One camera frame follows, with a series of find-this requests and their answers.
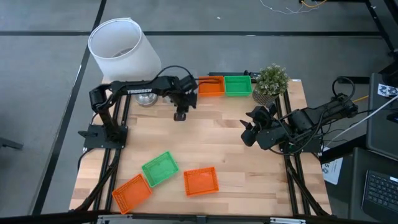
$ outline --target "metal bowl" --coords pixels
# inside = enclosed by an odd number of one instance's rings
[[[156,103],[158,96],[153,93],[143,93],[136,95],[137,103],[143,107],[149,107]]]

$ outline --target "orange basket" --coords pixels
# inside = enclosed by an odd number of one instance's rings
[[[209,76],[199,77],[199,96],[222,96],[224,95],[224,77],[222,76]]]
[[[218,181],[214,167],[185,171],[184,180],[187,196],[203,195],[218,191]]]
[[[120,213],[126,214],[134,207],[149,198],[152,191],[142,174],[138,174],[118,189],[112,192],[112,196],[119,206]]]

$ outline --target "green plastic tray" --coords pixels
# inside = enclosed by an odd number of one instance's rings
[[[171,153],[167,151],[144,164],[142,171],[144,171],[149,186],[155,187],[165,179],[173,176],[178,171],[178,165],[175,163]]]
[[[252,93],[250,76],[225,76],[225,95],[248,96]]]

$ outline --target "desk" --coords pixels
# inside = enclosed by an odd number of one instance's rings
[[[307,106],[300,81],[290,82],[288,91],[293,110]],[[142,173],[141,166],[164,151],[172,153],[180,168],[175,176],[154,187],[151,197],[132,212],[292,215],[284,158],[263,151],[257,143],[246,147],[240,138],[244,127],[239,120],[248,121],[245,112],[255,106],[250,96],[199,98],[197,108],[190,110],[187,120],[175,122],[174,106],[159,100],[154,106],[143,108],[132,100],[127,143],[121,153],[115,187]],[[95,149],[83,158],[71,209],[79,206],[97,184],[103,155],[104,149]],[[331,213],[319,161],[309,153],[302,154],[301,160],[307,188],[323,209]],[[220,191],[188,198],[183,171],[208,166],[216,168]],[[105,185],[100,209],[104,208],[107,189]],[[295,192],[303,213],[297,187]],[[115,202],[111,211],[119,213]]]

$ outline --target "white cylindrical container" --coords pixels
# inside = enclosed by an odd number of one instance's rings
[[[99,25],[88,38],[88,48],[109,81],[151,80],[162,66],[140,26],[130,18]]]

